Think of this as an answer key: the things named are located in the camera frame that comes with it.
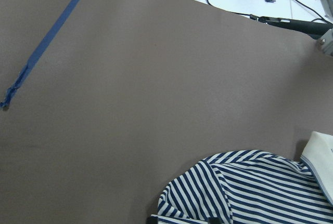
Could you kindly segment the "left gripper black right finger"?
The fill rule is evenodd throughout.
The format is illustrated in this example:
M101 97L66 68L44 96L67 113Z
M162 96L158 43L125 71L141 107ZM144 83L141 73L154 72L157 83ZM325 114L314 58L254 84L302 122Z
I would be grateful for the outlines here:
M221 219L218 217L209 217L208 224L221 224Z

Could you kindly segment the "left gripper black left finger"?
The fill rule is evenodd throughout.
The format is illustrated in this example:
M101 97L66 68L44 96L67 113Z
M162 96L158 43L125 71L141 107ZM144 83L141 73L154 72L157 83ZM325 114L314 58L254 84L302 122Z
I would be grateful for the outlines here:
M150 216L149 217L149 224L158 224L158 223L159 223L158 216Z

